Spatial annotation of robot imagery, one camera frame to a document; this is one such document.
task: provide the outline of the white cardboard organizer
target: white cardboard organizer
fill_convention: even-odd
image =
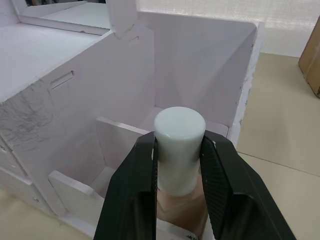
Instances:
[[[0,28],[0,185],[91,237],[113,172],[162,109],[192,108],[237,144],[264,32],[249,22],[114,14],[102,36]]]

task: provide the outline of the mirror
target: mirror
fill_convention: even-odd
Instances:
[[[12,1],[18,6],[18,14],[28,17],[28,24],[98,35],[111,28],[106,0]]]

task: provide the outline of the white wall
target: white wall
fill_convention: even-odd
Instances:
[[[320,0],[137,0],[140,10],[266,21],[265,53],[300,57],[320,15]]]
[[[19,22],[20,21],[11,0],[0,0],[0,27]]]

